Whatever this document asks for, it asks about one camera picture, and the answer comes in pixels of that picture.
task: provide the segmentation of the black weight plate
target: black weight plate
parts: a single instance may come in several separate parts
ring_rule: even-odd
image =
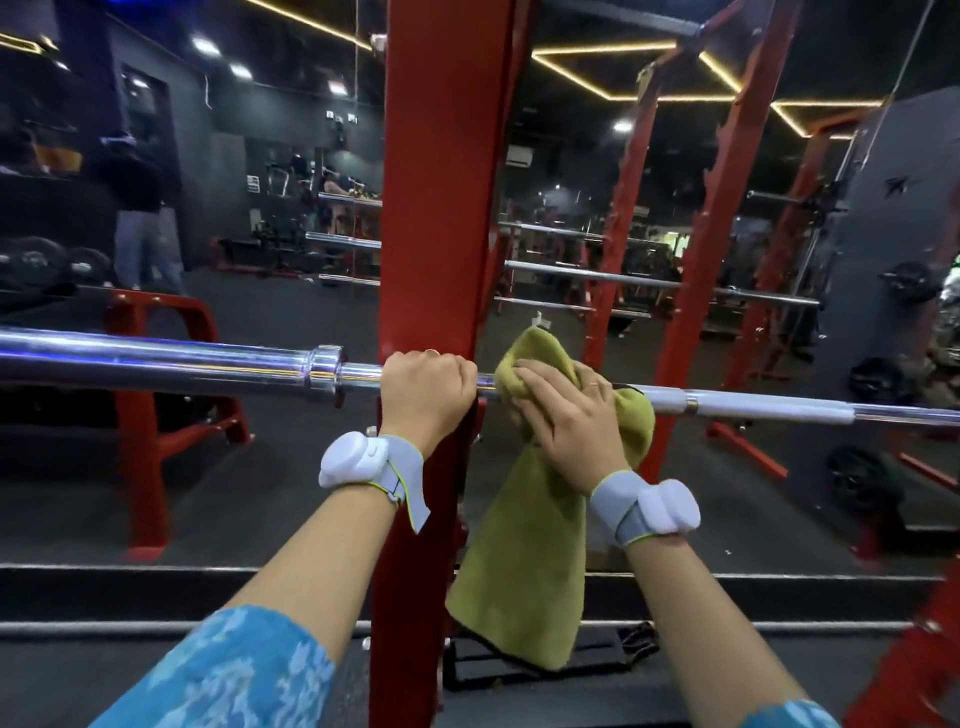
[[[112,268],[113,263],[105,253],[93,248],[73,248],[67,275],[79,285],[103,285],[110,279]]]
[[[915,260],[898,263],[883,274],[883,278],[890,287],[890,295],[900,303],[926,303],[940,293],[941,286],[933,281],[933,272]]]
[[[903,501],[903,489],[873,453],[850,445],[834,449],[827,457],[832,473],[830,489],[841,506],[858,513],[895,509]]]
[[[66,251],[60,243],[45,237],[13,241],[10,275],[23,288],[43,290],[60,283],[66,266]]]

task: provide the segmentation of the metal bar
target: metal bar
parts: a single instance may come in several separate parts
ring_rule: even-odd
[[[362,238],[350,237],[349,235],[334,235],[325,232],[309,232],[307,233],[307,239],[318,240],[333,245],[340,245],[345,248],[368,248],[371,250],[381,250],[383,245],[379,240],[364,240]],[[527,262],[526,260],[505,260],[503,267],[511,268],[517,271],[528,271],[530,273],[543,273],[548,276],[610,281],[614,283],[625,283],[627,285],[647,286],[650,288],[675,289],[681,287],[681,284],[676,280],[648,279],[641,276],[624,276],[617,273],[589,271],[585,268],[570,267],[568,265],[531,263]],[[352,280],[364,285],[376,285],[376,283],[372,282],[374,279],[352,279],[349,276],[331,278],[331,280],[335,279],[345,279],[345,282],[350,282]],[[816,299],[808,299],[802,296],[787,296],[782,293],[770,293],[767,291],[741,291],[738,288],[714,288],[713,294],[727,298],[743,299],[744,301],[766,301],[768,303],[780,303],[782,305],[811,307],[820,305],[820,302]]]
[[[134,339],[34,328],[0,328],[0,381],[173,394],[335,399],[379,389],[381,367],[348,362],[343,349],[261,349],[233,344]],[[796,397],[618,384],[642,392],[659,414],[825,425],[854,421],[960,426],[960,411]],[[492,374],[478,393],[496,399]]]
[[[648,619],[581,619],[581,629],[629,629],[640,623],[656,628]],[[197,620],[78,620],[0,621],[0,640],[181,640],[200,626]],[[896,635],[912,626],[906,620],[754,621],[761,634],[777,635]],[[358,619],[353,638],[368,637],[371,621]]]
[[[903,83],[903,78],[906,76],[906,69],[910,66],[910,62],[913,60],[913,54],[917,50],[918,43],[920,43],[920,36],[924,34],[926,21],[930,17],[930,11],[933,10],[933,4],[935,2],[936,0],[926,0],[924,12],[920,16],[920,22],[917,23],[917,29],[913,32],[913,37],[910,39],[910,45],[906,49],[906,55],[903,57],[903,63],[900,64],[900,70],[897,72],[897,78],[894,80],[893,88],[891,88],[890,93],[887,94],[887,103],[884,104],[883,109],[880,110],[880,118],[876,121],[874,133],[870,137],[870,144],[867,145],[867,151],[864,153],[863,159],[860,161],[861,165],[867,163],[867,160],[870,158],[870,153],[874,150],[874,142],[876,142],[876,137],[880,133],[880,128],[883,126],[883,122],[887,119],[887,114],[890,112],[890,105],[893,104],[897,99],[897,93],[900,91],[900,84]]]
[[[512,268],[518,271],[543,273],[549,276],[562,276],[565,278],[585,280],[604,280],[614,283],[624,283],[626,285],[647,286],[650,288],[676,289],[681,287],[680,282],[676,280],[647,279],[640,276],[623,276],[617,273],[588,271],[583,268],[568,268],[566,266],[547,265],[545,263],[528,263],[525,260],[507,260],[504,262],[504,267]],[[743,299],[744,301],[765,301],[767,303],[780,303],[782,305],[810,307],[816,307],[820,305],[820,302],[816,299],[808,299],[802,296],[787,296],[782,293],[772,293],[769,291],[741,291],[738,288],[714,288],[713,294],[715,296]]]
[[[657,384],[686,384],[717,273],[729,247],[733,216],[747,189],[802,6],[803,0],[774,3],[763,36],[747,62],[743,90],[731,106],[726,124],[717,132],[716,161],[704,177],[707,194],[684,254],[684,276],[657,363]],[[657,420],[653,443],[640,466],[640,472],[651,482],[659,479],[673,425],[671,418]]]
[[[304,237],[312,243],[326,243],[327,245],[339,245],[344,248],[366,248],[372,251],[378,251],[383,247],[379,240],[367,240],[362,237],[353,237],[352,235],[337,235],[333,232],[307,232]]]
[[[568,228],[551,228],[549,225],[536,225],[534,223],[519,223],[519,222],[499,222],[497,223],[501,228],[512,228],[514,230],[529,231],[529,232],[546,232],[550,235],[557,235],[558,237],[570,237],[576,240],[595,240],[597,242],[602,242],[604,239],[603,235],[599,235],[596,232],[583,232],[583,231],[572,231]],[[628,237],[628,243],[635,245],[662,245],[656,240],[647,240],[642,237]]]
[[[329,203],[346,207],[383,208],[383,202],[381,200],[367,200],[363,197],[353,197],[352,195],[334,195],[330,192],[315,192],[314,195],[318,200],[326,200]]]
[[[548,301],[534,301],[533,299],[515,299],[507,296],[494,296],[493,300],[497,303],[513,303],[514,305],[528,305],[534,308],[556,308],[565,311],[580,311],[590,313],[593,309],[588,305],[577,305],[575,303],[554,303]],[[627,308],[615,308],[611,311],[612,316],[618,316],[621,319],[652,319],[653,315],[646,311],[631,311]]]
[[[758,189],[747,190],[748,200],[761,200],[768,203],[783,203],[784,205],[799,205],[804,202],[803,198],[791,197],[790,195],[779,195],[776,192],[761,192]]]
[[[596,2],[596,0],[546,0],[546,4],[555,8],[564,8],[587,15],[618,20],[621,23],[630,23],[640,28],[649,28],[671,36],[696,37],[700,34],[701,29],[700,23],[690,20],[621,8],[608,3]]]

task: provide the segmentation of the black ceiling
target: black ceiling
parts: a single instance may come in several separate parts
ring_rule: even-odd
[[[348,34],[369,37],[386,29],[386,0],[317,3],[314,0],[268,0],[292,12]],[[604,0],[623,8],[656,12],[701,22],[727,0]],[[709,51],[741,74],[752,43],[751,30],[770,0],[751,0],[750,12],[732,22],[711,42]],[[565,44],[598,44],[663,37],[629,22],[596,17],[544,0],[533,32],[534,48]],[[801,26],[783,70],[779,98],[880,98],[889,93],[923,11],[922,0],[807,0]],[[168,14],[171,7],[165,6]],[[118,6],[133,10],[129,4]],[[326,80],[342,78],[359,85],[363,103],[383,104],[384,69],[349,41],[258,8],[246,0],[192,0],[189,12],[174,13],[182,38],[208,33],[250,66],[260,82],[303,91],[325,92]],[[960,4],[938,0],[911,62],[900,95],[912,95],[956,83],[960,55]],[[628,93],[651,54],[557,57],[565,67],[612,92]],[[703,67],[695,68],[671,87],[674,93],[729,93]],[[519,94],[512,139],[549,150],[560,159],[597,155],[608,167],[620,154],[622,138],[612,123],[628,114],[630,104],[605,101],[537,64],[529,63]],[[841,109],[792,109],[803,121]],[[662,104],[651,145],[649,166],[664,193],[699,184],[715,153],[714,133],[729,111],[726,104]],[[755,168],[754,183],[770,188],[789,184],[803,141],[771,114]],[[564,178],[561,162],[558,179]]]

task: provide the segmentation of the white wrist device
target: white wrist device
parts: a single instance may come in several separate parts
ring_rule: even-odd
[[[633,471],[618,471],[600,481],[589,503],[621,548],[646,536],[685,533],[700,525],[700,506],[679,480],[650,485]]]
[[[349,483],[376,486],[394,503],[407,504],[414,533],[420,533],[430,516],[423,499],[423,456],[411,443],[393,435],[341,435],[326,449],[318,480],[321,488],[330,489]]]

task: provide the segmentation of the gym equipment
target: gym equipment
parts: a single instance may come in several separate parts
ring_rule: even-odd
[[[62,280],[66,268],[63,246],[45,237],[7,240],[0,249],[0,276],[18,288],[49,288]]]
[[[853,367],[847,386],[859,401],[912,404],[920,396],[920,388],[897,362],[881,356],[871,356]]]
[[[915,384],[906,375],[920,368],[929,347],[935,292],[956,255],[960,231],[952,212],[960,183],[953,131],[958,120],[960,88],[948,87],[875,109],[858,128],[841,185],[846,213],[831,221],[822,241],[826,251],[842,252],[828,264],[834,295],[819,315],[809,376],[789,394],[912,399]],[[903,179],[907,184],[899,184]],[[923,180],[922,189],[911,180]],[[793,444],[782,462],[789,471],[783,488],[792,499],[863,558],[896,546],[883,538],[878,523],[827,497],[823,488],[833,478],[827,462],[838,446],[883,452],[890,446],[887,433],[855,426],[838,437],[791,425],[784,439]]]
[[[71,248],[67,277],[78,285],[103,285],[113,270],[113,261],[107,254],[93,248]]]
[[[112,390],[239,397],[320,397],[378,390],[382,368],[347,361],[337,346],[267,349],[202,341],[116,337],[106,334],[0,328],[0,381]],[[741,420],[786,420],[818,425],[882,422],[960,426],[960,412],[888,404],[811,400],[739,392],[623,384],[642,392],[660,414]],[[478,394],[496,399],[493,375],[482,374]]]
[[[890,296],[904,304],[932,301],[943,289],[943,277],[937,279],[928,265],[916,260],[898,263],[880,277],[890,288]]]
[[[381,243],[379,240],[365,240],[363,238],[351,237],[349,235],[336,235],[327,232],[308,232],[306,233],[306,239],[311,242],[340,245],[345,248],[380,250],[383,247],[383,243]],[[569,265],[546,265],[544,263],[529,263],[524,260],[505,260],[503,262],[503,267],[509,270],[529,271],[531,273],[540,273],[548,276],[558,276],[561,278],[626,283],[628,285],[646,286],[650,288],[677,289],[681,286],[678,280],[648,279],[641,276],[622,276],[616,273],[590,271],[584,268],[571,267]],[[811,307],[820,305],[820,302],[816,299],[807,299],[800,296],[786,296],[780,293],[766,293],[763,291],[743,291],[739,288],[714,288],[713,293],[716,296],[743,299],[745,301],[765,301],[767,303],[781,305]],[[582,308],[587,311],[592,310],[589,306],[578,306],[578,308]]]
[[[859,514],[888,513],[903,501],[903,489],[883,461],[863,448],[842,445],[827,457],[830,487],[843,508]]]
[[[113,263],[92,248],[65,250],[45,237],[0,239],[0,279],[17,290],[43,291],[59,283],[103,285]]]

